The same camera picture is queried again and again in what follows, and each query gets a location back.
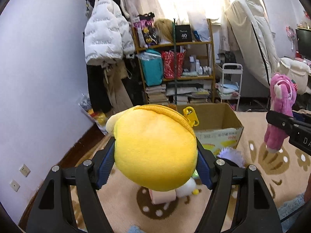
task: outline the monitor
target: monitor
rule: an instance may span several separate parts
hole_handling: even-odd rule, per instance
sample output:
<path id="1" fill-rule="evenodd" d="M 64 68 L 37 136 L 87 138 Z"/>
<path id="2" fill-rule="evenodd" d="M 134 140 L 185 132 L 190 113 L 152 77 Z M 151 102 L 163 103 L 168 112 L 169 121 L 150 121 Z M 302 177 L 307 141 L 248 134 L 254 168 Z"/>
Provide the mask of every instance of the monitor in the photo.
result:
<path id="1" fill-rule="evenodd" d="M 305 56 L 307 59 L 311 58 L 311 30 L 309 29 L 296 29 L 298 40 L 299 54 Z"/>

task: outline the yellow zipper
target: yellow zipper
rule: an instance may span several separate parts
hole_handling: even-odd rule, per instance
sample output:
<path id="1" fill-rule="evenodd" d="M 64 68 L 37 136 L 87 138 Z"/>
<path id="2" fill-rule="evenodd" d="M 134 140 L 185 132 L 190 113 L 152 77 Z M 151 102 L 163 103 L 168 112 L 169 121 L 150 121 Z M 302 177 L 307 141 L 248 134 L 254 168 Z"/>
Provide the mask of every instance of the yellow zipper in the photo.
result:
<path id="1" fill-rule="evenodd" d="M 199 125 L 199 120 L 192 107 L 187 107 L 183 110 L 184 116 L 174 109 L 158 104 L 137 106 L 134 109 L 152 110 L 159 114 L 169 116 L 170 118 L 181 124 L 183 127 L 185 127 L 185 129 L 187 129 L 195 137 L 192 127 Z"/>

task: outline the teal bag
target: teal bag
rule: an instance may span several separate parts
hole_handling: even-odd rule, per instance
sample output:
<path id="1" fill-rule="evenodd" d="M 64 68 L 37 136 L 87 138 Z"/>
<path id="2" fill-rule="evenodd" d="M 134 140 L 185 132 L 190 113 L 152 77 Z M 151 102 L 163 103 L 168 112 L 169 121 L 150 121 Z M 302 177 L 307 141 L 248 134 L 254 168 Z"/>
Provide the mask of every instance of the teal bag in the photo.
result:
<path id="1" fill-rule="evenodd" d="M 155 50 L 148 49 L 139 56 L 142 70 L 148 87 L 158 86 L 163 79 L 163 61 L 161 54 Z"/>

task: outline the yellow plush pouch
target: yellow plush pouch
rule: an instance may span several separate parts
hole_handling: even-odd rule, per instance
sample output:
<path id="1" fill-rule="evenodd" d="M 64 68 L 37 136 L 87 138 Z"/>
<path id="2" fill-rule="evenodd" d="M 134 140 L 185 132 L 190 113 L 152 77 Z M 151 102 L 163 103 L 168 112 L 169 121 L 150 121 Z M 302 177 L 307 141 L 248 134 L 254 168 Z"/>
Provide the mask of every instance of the yellow plush pouch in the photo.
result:
<path id="1" fill-rule="evenodd" d="M 194 109 L 182 116 L 162 105 L 135 106 L 107 121 L 113 133 L 115 163 L 130 180 L 155 191 L 169 191 L 186 183 L 197 164 L 198 125 Z"/>

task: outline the black box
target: black box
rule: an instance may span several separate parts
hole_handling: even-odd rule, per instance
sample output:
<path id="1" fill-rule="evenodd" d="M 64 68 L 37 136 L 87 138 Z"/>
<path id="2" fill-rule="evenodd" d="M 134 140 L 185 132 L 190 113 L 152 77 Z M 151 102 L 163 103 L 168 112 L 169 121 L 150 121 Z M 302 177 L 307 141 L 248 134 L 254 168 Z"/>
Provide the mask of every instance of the black box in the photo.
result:
<path id="1" fill-rule="evenodd" d="M 190 25 L 176 25 L 176 42 L 192 42 Z"/>

